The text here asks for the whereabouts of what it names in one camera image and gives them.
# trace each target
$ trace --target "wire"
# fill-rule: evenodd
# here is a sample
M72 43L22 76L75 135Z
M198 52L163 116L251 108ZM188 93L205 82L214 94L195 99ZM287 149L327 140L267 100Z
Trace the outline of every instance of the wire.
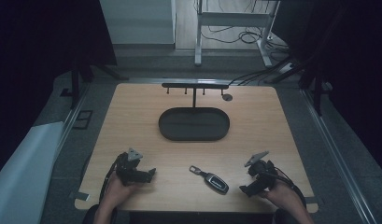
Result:
M115 171L115 167L118 163L119 157L115 159L115 162L112 163L111 168L109 168L108 173L106 173L106 178L104 179L103 186L101 187L100 191L100 198L99 198L99 203L103 200L104 194L106 193L106 187L108 185L108 180L111 177L112 173Z
M283 174L283 176L285 176L288 180L290 180L290 178L282 170L280 170L278 167L275 167L275 169L277 169L279 172L281 172Z
M252 0L249 1L246 9L244 9L243 12L246 12L247 9L251 6L252 4ZM255 10L255 6L257 4L257 0L254 0L254 5L252 7L252 10L251 10L251 13L254 12ZM195 8L195 10L197 11L196 7L196 0L193 1L193 7ZM219 0L219 8L221 9L222 12L224 12L222 6L221 6L221 3L220 3L220 0ZM234 26L229 26L229 27L225 27L225 28L222 28L222 29L219 29L219 30L212 30L211 29L211 26L207 26L208 27L208 30L212 33L212 34L215 34L215 33L219 33L219 32L223 32L223 31L226 31L226 30L229 30L229 29L232 29L234 28ZM234 42L237 42L239 40L241 40L243 43L245 44L254 44L256 43L260 38L262 38L262 30L259 29L259 32L258 33L255 33L255 32L251 32L249 31L248 27L245 28L245 31L244 32L241 32L239 33L238 35L238 38L235 39L235 40L232 40L232 41L225 41L225 40L222 40L222 39L217 39L217 38L214 38L214 37L207 37L205 34L202 33L202 36L206 39L210 39L210 40L215 40L215 41L219 41L221 43L227 43L227 44L232 44Z
M267 74L267 75L264 76L263 78L259 79L259 80L258 80L258 83L257 83L257 86L259 86L260 83L261 83L261 81L265 80L265 79L266 79L267 77L269 77L269 76L270 76L270 74Z
M272 41L268 41L268 44L269 45L276 45L276 46L283 47L283 48L288 48L289 47L288 45L277 44L277 43L273 43Z
M193 0L193 8L197 12L197 8L199 8L199 2L197 2L196 0Z
M267 8L269 7L269 3L270 3L270 1L267 1L267 5L266 5L266 9L265 9L265 13L267 12Z
M276 56L274 56L274 54L284 54L284 55L289 55L288 52L283 52L283 51L277 51L277 52L270 52L269 53L269 58L275 60L276 62L280 62L281 60L279 60L278 58L276 58Z
M261 75L266 75L263 79L265 79L266 77L268 77L272 72L274 72L275 70L277 70L278 68L280 68L285 62L287 62L289 59L291 58L291 56L288 56L287 58L285 58L284 60L282 60L281 62L277 63L275 66L273 67L270 67L270 68L267 68L265 70L261 70L261 71L258 71L258 72L253 72L253 73L249 73L249 74L246 74L246 75L243 75L241 77L237 77L235 79L233 79L228 85L232 85L236 80L238 79L241 79L243 77L249 77L249 76L252 76L252 77L249 77L243 81L241 81L239 84L237 84L237 86L241 86L241 85L247 85L249 82L255 80L257 77L261 76Z
M263 8L263 1L261 2L261 6L260 6L260 9L258 9L258 12L261 12L262 8Z

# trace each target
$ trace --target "metal frame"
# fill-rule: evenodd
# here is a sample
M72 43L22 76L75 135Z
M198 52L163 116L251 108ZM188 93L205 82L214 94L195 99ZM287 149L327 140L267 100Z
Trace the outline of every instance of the metal frame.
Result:
M202 26L236 26L236 27L261 27L263 28L262 39L257 41L263 62L266 67L271 67L269 55L266 52L266 41L273 25L278 1L273 2L273 8L269 14L254 13L225 13L203 12L203 0L198 0L197 8L197 34L194 55L194 64L202 65Z
M310 115L312 116L313 121L315 121L316 127L321 134L321 138L331 155L333 163L336 166L336 170L338 171L345 187L347 188L347 192L350 195L350 198L360 215L362 223L377 223L371 206L362 193L360 185L357 182L355 176L347 166L347 163L343 158L339 147L336 145L333 137L331 136L330 130L325 124L323 117L319 115L313 107L313 100L310 93L306 90L301 90L301 95L304 97Z

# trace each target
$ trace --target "cable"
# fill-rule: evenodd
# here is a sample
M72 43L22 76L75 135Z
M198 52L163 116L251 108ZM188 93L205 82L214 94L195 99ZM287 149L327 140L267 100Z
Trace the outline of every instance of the cable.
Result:
M269 3L270 3L270 1L267 1L267 5L266 5L266 9L265 9L265 13L267 12L267 8L269 7Z
M280 62L281 60L279 60L278 58L276 58L276 56L273 56L274 54L284 54L284 55L290 55L290 53L289 52L283 52L283 51L276 51L276 52L270 52L269 53L269 58L271 58L271 59L273 59L273 60L275 60L276 62Z
M277 43L273 43L272 41L268 41L268 45L276 45L276 46L279 46L282 48L288 48L289 47L288 45L277 44Z
M261 75L264 75L264 74L267 74L267 75L270 75L271 72L275 71L276 69L278 69L279 67L281 67L281 65L283 65L285 62L287 62L289 59L291 58L291 56L288 56L287 58L285 58L284 60L282 60L281 62L277 63L275 66L273 67L270 67L270 68L267 68L265 70L262 70L262 71L259 71L259 72L253 72L253 73L249 73L249 74L246 74L246 75L243 75L241 77L237 77L235 79L233 79L228 85L232 85L236 80L240 79L240 78L243 78L243 77L249 77L249 76L252 76L252 77L249 77L245 80L243 80L242 82L240 82L239 84L237 84L238 86L241 86L243 85L244 83L248 84L249 82L255 80L255 78L261 76Z
M199 8L199 2L197 2L197 0L193 0L193 8L197 12L197 8Z
M277 51L280 51L280 52L283 52L283 53L290 53L290 48L275 47L275 45L272 45L272 43L269 43L269 41L267 42L267 48L268 49L274 49L274 50L277 50Z
M278 170L279 172L281 172L281 174L283 174L285 176L285 178L281 176L281 178L278 178L278 179L283 181L283 182L285 182L285 183L287 183L295 191L295 193L298 194L299 198L302 201L302 204L304 205L304 207L306 207L306 199L305 199L304 195L302 194L301 190L298 188L298 186L296 186L292 182L292 180L283 171L281 171L277 167L275 167L275 169Z
M252 0L249 1L249 3L248 3L248 5L247 5L246 9L244 9L243 12L246 12L247 9L249 8L249 6L251 6L251 4L252 4ZM257 0L254 1L254 5L253 5L253 7L252 7L252 9L251 9L251 13L254 12L256 4L257 4ZM194 7L195 10L197 11L195 5L196 5L196 0L193 1L193 7ZM222 6L221 6L221 4L220 4L220 1L219 1L219 8L221 9L222 12L224 12L224 10L223 10L223 8L222 8ZM215 34L215 33L219 33L219 32L223 32L223 31L226 31L226 30L229 30L229 29L234 28L234 26L229 26L229 27L226 27L226 28L223 28L223 29L220 29L220 30L212 30L210 26L207 26L207 27L208 27L208 30L209 30L211 33L213 33L213 34ZM217 38L214 38L214 37L207 37L207 36L206 36L205 34L203 34L203 33L202 33L202 36L203 36L204 38L206 38L206 39L215 40L215 41L219 41L219 42L221 42L221 43L227 43L227 44L232 44L232 43L237 42L237 41L239 41L239 40L241 40L241 41L242 41L243 43L245 43L245 44L254 44L254 43L256 43L260 38L262 38L262 30L259 29L259 33L255 33L255 32L251 32L251 31L249 31L249 30L248 30L248 27L246 27L246 28L245 28L245 31L239 33L238 38L235 39L235 40L232 40L232 41L225 41L225 40L217 39ZM246 39L245 39L246 36L249 36L252 40L251 40L251 41L246 40Z
M225 11L223 10L222 6L220 5L220 0L218 0L218 6L219 6L219 8L220 8L220 10L221 10L222 12L225 12Z
M104 179L104 183L103 183L103 186L101 187L101 191L100 191L99 202L101 202L101 200L103 200L104 194L106 194L106 187L108 185L108 180L111 177L112 173L115 171L115 167L116 167L116 164L118 162L118 159L119 159L119 157L115 159L115 162L112 163L111 168L109 168L108 173L106 173L106 178Z

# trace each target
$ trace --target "black oval tray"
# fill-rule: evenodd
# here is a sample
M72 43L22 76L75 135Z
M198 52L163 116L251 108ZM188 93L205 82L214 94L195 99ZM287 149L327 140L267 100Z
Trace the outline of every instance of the black oval tray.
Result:
M159 118L161 134L173 141L216 141L229 127L228 115L214 107L174 107Z

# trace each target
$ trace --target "key rack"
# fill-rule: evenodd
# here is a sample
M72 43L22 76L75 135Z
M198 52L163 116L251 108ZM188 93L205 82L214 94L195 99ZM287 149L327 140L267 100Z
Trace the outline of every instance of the key rack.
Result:
M192 89L192 107L174 107L164 111L159 118L161 134L172 141L216 141L223 138L230 127L228 115L215 107L197 107L197 90L227 90L229 85L205 83L163 83L170 94L171 88L183 88L185 94Z

